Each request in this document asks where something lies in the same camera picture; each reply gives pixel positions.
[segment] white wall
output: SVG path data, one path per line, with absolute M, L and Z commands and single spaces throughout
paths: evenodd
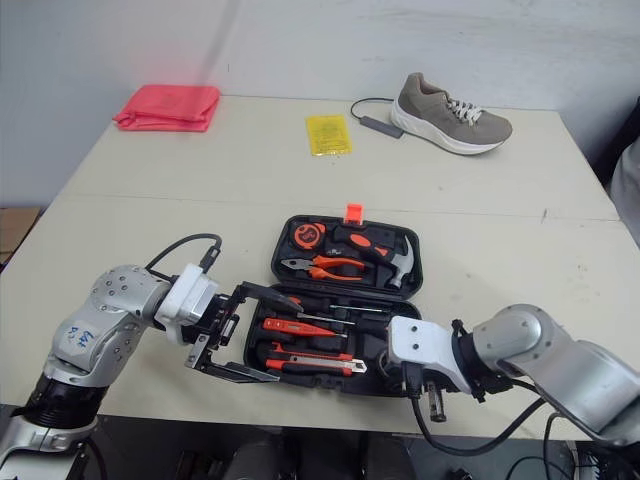
M 144 83 L 356 99 L 421 70 L 559 110 L 588 157 L 640 94 L 637 0 L 0 1 L 3 205 L 47 204 Z

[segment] yellow packet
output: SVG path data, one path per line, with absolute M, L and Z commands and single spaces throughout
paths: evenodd
M 308 117 L 307 133 L 312 155 L 351 153 L 351 139 L 343 115 Z

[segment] handwritten label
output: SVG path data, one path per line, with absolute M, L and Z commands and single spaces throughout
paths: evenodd
M 69 355 L 82 355 L 93 346 L 97 332 L 90 325 L 78 322 L 69 327 L 60 340 L 60 348 Z

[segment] folded cloth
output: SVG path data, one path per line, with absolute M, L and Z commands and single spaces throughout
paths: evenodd
M 204 132 L 219 98 L 216 87 L 145 85 L 113 120 L 120 130 Z

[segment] white table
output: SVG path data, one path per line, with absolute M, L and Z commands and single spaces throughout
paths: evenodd
M 341 216 L 348 202 L 420 236 L 425 278 L 411 301 L 425 318 L 472 327 L 508 304 L 533 303 L 574 338 L 640 368 L 640 254 L 556 113 L 497 111 L 513 137 L 475 158 L 349 119 L 353 153 L 312 157 L 304 118 L 347 112 L 345 102 L 224 97 L 205 134 L 109 126 L 0 277 L 0 400 L 27 399 L 53 332 L 102 271 L 144 264 L 171 241 L 210 231 L 224 239 L 210 275 L 227 293 L 242 280 L 275 283 L 269 262 L 286 219 Z M 201 250 L 178 250 L 162 269 L 179 272 Z M 238 310 L 244 321 L 219 361 L 241 360 L 254 305 Z M 149 330 L 102 413 L 418 431 L 407 400 L 234 385 L 183 367 L 188 350 Z M 493 436 L 532 400 L 522 390 L 483 405 L 446 395 L 449 421 L 433 431 Z M 549 411 L 515 436 L 540 438 Z M 567 422 L 554 432 L 584 438 Z

